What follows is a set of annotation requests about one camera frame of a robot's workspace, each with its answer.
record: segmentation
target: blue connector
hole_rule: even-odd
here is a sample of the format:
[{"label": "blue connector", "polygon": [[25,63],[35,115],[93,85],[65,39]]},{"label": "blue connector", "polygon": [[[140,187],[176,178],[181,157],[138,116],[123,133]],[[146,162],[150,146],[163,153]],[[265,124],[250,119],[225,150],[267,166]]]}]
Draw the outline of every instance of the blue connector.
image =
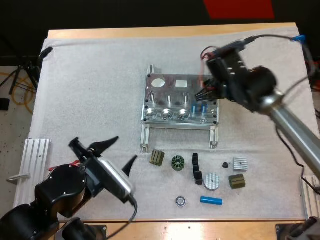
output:
[{"label": "blue connector", "polygon": [[197,112],[197,104],[196,104],[196,103],[192,104],[192,106],[191,106],[191,112],[192,112],[192,113],[196,113],[196,112]]},{"label": "blue connector", "polygon": [[221,198],[208,197],[208,196],[201,196],[200,197],[200,203],[213,204],[213,205],[222,205],[222,199]]},{"label": "blue connector", "polygon": [[206,103],[201,104],[201,113],[205,114],[207,112],[207,106]]},{"label": "blue connector", "polygon": [[295,36],[292,38],[292,41],[297,41],[297,42],[305,44],[306,43],[306,35]]}]

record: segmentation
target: olive green part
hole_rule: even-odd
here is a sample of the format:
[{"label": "olive green part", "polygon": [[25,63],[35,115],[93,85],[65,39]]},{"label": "olive green part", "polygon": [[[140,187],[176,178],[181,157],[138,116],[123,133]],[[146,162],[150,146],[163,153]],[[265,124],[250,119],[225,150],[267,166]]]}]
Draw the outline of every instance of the olive green part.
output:
[{"label": "olive green part", "polygon": [[182,156],[174,156],[172,158],[171,166],[176,171],[181,171],[185,167],[185,160]]},{"label": "olive green part", "polygon": [[159,150],[153,150],[150,158],[150,163],[156,166],[161,166],[164,161],[165,153]]},{"label": "olive green part", "polygon": [[229,183],[232,189],[240,189],[246,186],[246,180],[243,174],[229,176]]}]

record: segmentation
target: white mat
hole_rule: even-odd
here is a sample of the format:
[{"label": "white mat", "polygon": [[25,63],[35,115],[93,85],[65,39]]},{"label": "white mat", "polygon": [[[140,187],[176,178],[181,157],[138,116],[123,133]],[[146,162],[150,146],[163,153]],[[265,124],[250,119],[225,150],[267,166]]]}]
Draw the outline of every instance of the white mat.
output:
[{"label": "white mat", "polygon": [[[137,188],[138,219],[302,219],[301,169],[277,138],[273,123],[235,103],[221,101],[216,150],[209,149],[208,131],[152,129],[150,149],[165,152],[162,167],[149,163],[150,154],[140,153],[147,65],[155,64],[166,74],[198,74],[202,49],[258,34],[299,33],[293,27],[203,37],[47,39],[43,48],[52,46],[53,51],[43,62],[29,136],[52,140],[49,166],[76,159],[68,147],[74,137],[88,146],[119,136],[104,156],[122,167],[138,155],[130,176]],[[297,43],[265,38],[250,44],[242,56],[249,68],[270,68],[283,91],[307,74]],[[290,108],[318,134],[308,82],[296,92]],[[203,176],[211,172],[221,176],[218,190],[211,192],[195,184],[191,160],[195,152]],[[186,160],[181,172],[170,165],[175,155]],[[235,173],[232,167],[222,168],[233,157],[248,158],[245,188],[231,190],[228,176]],[[186,198],[185,207],[176,206],[177,196]],[[223,205],[200,203],[200,196],[222,198]],[[104,191],[77,216],[127,219],[132,212],[129,203],[123,205]]]}]

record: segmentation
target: table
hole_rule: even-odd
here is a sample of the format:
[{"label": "table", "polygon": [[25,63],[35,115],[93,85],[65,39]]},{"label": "table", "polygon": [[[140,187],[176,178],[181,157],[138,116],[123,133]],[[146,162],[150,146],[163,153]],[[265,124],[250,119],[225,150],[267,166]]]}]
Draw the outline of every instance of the table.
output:
[{"label": "table", "polygon": [[[71,29],[50,30],[49,39],[103,39],[130,37],[189,37],[228,34],[268,28],[294,27],[294,23],[266,23],[239,25],[208,25],[182,27],[145,27],[109,29]],[[276,239],[275,224],[290,221],[207,221],[181,219],[164,222],[163,220],[132,223],[114,239]],[[117,221],[95,222],[106,224],[113,233],[123,223]]]}]

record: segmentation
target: gear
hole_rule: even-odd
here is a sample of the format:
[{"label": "gear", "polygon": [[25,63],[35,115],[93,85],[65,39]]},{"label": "gear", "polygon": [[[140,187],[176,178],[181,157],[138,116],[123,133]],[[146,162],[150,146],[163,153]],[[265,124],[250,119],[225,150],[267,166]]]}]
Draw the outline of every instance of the gear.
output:
[{"label": "gear", "polygon": [[182,156],[174,156],[172,158],[172,163],[171,163],[172,168],[175,171],[181,171],[185,167],[185,160]]}]

